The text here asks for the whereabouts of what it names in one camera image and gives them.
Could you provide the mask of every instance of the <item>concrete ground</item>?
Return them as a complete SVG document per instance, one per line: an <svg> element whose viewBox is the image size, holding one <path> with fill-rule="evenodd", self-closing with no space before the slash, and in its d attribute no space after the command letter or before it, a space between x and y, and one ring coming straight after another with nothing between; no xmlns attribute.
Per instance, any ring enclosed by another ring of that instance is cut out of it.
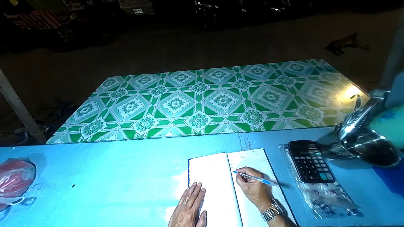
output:
<svg viewBox="0 0 404 227"><path fill-rule="evenodd" d="M223 31L155 23L129 29L106 46L2 54L0 68L34 117L44 121L56 98L79 106L108 76L325 59L370 90L383 72L399 16L400 10L339 12ZM337 57L324 48L356 32L370 50L346 48ZM0 116L0 132L20 124L2 96Z"/></svg>

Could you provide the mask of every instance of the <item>dog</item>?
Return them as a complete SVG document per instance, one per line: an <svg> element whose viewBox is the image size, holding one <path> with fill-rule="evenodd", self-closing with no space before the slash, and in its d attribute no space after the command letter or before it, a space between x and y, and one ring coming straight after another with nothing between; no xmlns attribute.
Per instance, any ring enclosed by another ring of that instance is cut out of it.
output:
<svg viewBox="0 0 404 227"><path fill-rule="evenodd" d="M326 49L331 51L336 56L341 56L345 52L342 50L345 47L358 48L362 50L369 50L369 45L362 45L357 40L358 33L352 34L340 40L336 40L326 46Z"/></svg>

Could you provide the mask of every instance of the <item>license plate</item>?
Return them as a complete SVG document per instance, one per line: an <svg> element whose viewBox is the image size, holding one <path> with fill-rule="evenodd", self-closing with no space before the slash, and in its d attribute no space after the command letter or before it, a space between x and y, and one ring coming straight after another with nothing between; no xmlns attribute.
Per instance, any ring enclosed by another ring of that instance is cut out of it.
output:
<svg viewBox="0 0 404 227"><path fill-rule="evenodd" d="M134 9L133 9L133 12L134 12L135 14L143 14L143 9L141 9L141 8L134 8Z"/></svg>

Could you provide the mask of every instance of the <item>calculator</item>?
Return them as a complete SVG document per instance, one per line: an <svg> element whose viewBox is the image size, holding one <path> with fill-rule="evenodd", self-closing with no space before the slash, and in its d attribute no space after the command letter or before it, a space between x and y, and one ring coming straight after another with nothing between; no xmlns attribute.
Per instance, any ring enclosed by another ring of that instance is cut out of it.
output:
<svg viewBox="0 0 404 227"><path fill-rule="evenodd" d="M289 150L301 181L305 183L334 183L335 177L319 150L316 141L289 142Z"/></svg>

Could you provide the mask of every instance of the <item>pen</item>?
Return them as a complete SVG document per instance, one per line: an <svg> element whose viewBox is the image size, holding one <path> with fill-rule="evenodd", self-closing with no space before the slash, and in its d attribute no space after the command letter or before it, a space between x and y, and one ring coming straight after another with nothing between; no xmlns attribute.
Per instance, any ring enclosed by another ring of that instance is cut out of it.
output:
<svg viewBox="0 0 404 227"><path fill-rule="evenodd" d="M261 177L253 177L253 176L250 176L250 175L247 175L247 174L244 174L244 173L240 173L240 172L236 172L236 171L233 171L233 172L234 172L234 173L238 173L238 174L240 174L240 175L242 175L242 176L244 176L244 177L252 178L252 179L254 179L254 180L257 180L257 181L259 181L259 182L261 182L261 183L264 183L264 184L267 184L267 185L276 186L276 184L275 184L274 182L267 181L267 180L265 180L264 178L261 178Z"/></svg>

